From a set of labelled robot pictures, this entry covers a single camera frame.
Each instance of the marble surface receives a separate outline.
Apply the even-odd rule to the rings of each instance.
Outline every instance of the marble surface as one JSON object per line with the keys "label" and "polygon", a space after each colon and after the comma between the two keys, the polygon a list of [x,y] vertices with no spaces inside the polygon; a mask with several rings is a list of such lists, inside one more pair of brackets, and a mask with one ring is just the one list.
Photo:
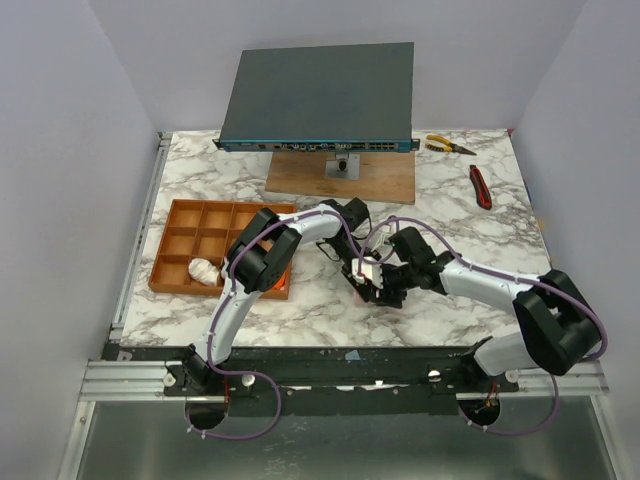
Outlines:
{"label": "marble surface", "polygon": [[[427,132],[416,131],[424,140]],[[545,273],[549,261],[533,217],[506,131],[440,133],[478,156],[435,153],[416,156],[416,204],[367,202],[374,223],[391,214],[421,219],[440,231],[466,257],[520,273]],[[160,237],[176,198],[295,202],[300,210],[322,197],[268,193],[269,153],[216,150],[218,132],[178,132],[162,175],[142,260],[128,303],[122,345],[183,346],[205,328],[217,298],[154,293],[148,281]],[[475,203],[468,178],[480,167],[494,208]],[[436,252],[437,240],[427,235]],[[465,298],[412,290],[402,310],[360,305],[339,264],[313,244],[293,260],[289,300],[260,300],[249,312],[234,345],[244,346],[432,346],[470,345],[516,330],[515,318]]]}

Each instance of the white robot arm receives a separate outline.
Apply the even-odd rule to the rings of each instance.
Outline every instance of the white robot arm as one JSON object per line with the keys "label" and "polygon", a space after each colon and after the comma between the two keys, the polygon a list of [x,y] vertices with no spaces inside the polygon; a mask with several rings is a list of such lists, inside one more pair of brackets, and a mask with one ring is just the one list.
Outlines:
{"label": "white robot arm", "polygon": [[[413,227],[390,238],[403,263],[369,266],[367,278],[364,271],[354,271],[358,263],[354,247],[361,247],[350,234],[367,218],[366,205],[358,199],[344,206],[329,200],[289,215],[261,210],[227,253],[223,293],[205,334],[195,342],[196,354],[213,365],[224,362],[247,312],[260,294],[279,280],[297,246],[320,240],[343,261],[345,278],[365,301],[401,308],[407,290],[419,287],[468,297],[514,314],[520,332],[489,337],[472,347],[472,358],[486,376],[536,367],[563,375],[601,340],[597,326],[571,302],[531,285],[549,285],[586,304],[565,273],[551,270],[540,277],[518,275],[519,281],[510,280],[515,275],[508,272],[484,273],[491,270],[464,265],[450,252],[436,256]],[[269,251],[257,243],[263,238],[272,242]],[[365,256],[373,260],[376,253],[367,251]]]}

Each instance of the white cloth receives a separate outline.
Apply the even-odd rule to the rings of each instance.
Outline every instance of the white cloth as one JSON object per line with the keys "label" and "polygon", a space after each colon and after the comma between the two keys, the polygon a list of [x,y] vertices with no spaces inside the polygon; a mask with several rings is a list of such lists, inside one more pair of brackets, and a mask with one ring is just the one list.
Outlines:
{"label": "white cloth", "polygon": [[194,258],[189,263],[189,275],[204,285],[215,285],[218,283],[220,270],[209,260]]}

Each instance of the pliers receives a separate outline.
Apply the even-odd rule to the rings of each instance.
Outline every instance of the pliers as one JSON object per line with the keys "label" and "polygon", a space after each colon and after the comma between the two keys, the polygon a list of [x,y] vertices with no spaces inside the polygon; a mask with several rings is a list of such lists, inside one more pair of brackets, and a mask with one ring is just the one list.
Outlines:
{"label": "pliers", "polygon": [[449,140],[441,137],[440,135],[427,135],[427,140],[433,140],[444,145],[444,147],[441,147],[439,145],[433,145],[432,143],[425,143],[424,146],[429,150],[433,150],[434,152],[453,152],[461,153],[463,155],[475,155],[475,152],[467,150],[466,148],[461,147],[460,145],[456,145],[455,143],[451,143]]}

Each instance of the orange tray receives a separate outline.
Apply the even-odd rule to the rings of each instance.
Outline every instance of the orange tray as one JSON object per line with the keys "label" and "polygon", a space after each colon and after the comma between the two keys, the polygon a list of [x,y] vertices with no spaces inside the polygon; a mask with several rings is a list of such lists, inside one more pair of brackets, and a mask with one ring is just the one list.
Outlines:
{"label": "orange tray", "polygon": [[[204,258],[220,268],[233,242],[261,208],[275,213],[293,213],[296,206],[289,203],[216,202],[203,200],[174,200],[169,219],[162,233],[160,248],[153,264],[149,288],[160,293],[220,296],[223,279],[213,286],[203,285],[189,276],[189,262]],[[268,242],[260,242],[267,250]],[[289,298],[291,263],[276,287],[264,292],[262,298]]]}

